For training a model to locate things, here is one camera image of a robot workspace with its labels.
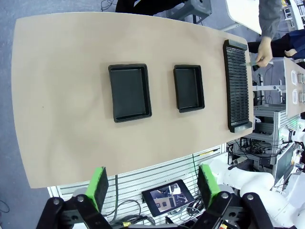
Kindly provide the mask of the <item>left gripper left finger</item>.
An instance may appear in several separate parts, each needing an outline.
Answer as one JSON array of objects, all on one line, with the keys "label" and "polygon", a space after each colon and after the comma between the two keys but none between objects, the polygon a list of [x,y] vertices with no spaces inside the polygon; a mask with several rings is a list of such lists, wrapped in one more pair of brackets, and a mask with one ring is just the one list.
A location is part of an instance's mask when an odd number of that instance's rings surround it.
[{"label": "left gripper left finger", "polygon": [[101,214],[108,186],[106,168],[95,169],[84,194],[67,201],[49,198],[36,228],[72,229],[75,224],[84,223],[88,229],[110,229],[111,225]]}]

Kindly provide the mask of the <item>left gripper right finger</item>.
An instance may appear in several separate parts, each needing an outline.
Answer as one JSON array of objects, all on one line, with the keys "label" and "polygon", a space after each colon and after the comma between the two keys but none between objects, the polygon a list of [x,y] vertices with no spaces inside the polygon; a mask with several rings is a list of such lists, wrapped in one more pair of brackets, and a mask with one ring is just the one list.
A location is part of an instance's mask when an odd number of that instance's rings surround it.
[{"label": "left gripper right finger", "polygon": [[272,222],[263,202],[254,192],[241,198],[220,191],[208,165],[199,166],[197,185],[205,211],[194,229],[272,229]]}]

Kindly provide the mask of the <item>person's right hand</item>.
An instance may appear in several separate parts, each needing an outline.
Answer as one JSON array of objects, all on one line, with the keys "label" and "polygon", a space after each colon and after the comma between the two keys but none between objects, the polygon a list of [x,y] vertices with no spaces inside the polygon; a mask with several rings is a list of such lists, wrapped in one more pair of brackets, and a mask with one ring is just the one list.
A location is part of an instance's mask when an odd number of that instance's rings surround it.
[{"label": "person's right hand", "polygon": [[266,67],[273,58],[271,41],[271,38],[265,36],[261,39],[256,58],[256,64],[259,67]]}]

